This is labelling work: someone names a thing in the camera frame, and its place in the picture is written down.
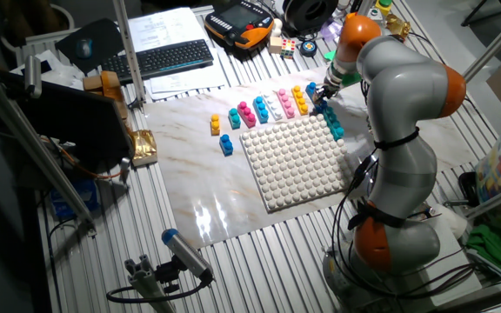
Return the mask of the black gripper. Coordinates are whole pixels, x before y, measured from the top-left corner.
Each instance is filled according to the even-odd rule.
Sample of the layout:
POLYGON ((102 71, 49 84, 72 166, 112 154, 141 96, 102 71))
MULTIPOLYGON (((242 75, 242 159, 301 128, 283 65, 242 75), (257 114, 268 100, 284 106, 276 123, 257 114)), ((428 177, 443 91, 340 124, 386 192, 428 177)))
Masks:
POLYGON ((317 85, 317 92, 314 93, 314 104, 320 106, 320 99, 322 100, 322 107, 328 107, 325 99, 334 97, 340 91, 340 85, 331 81, 325 80, 323 83, 317 85))

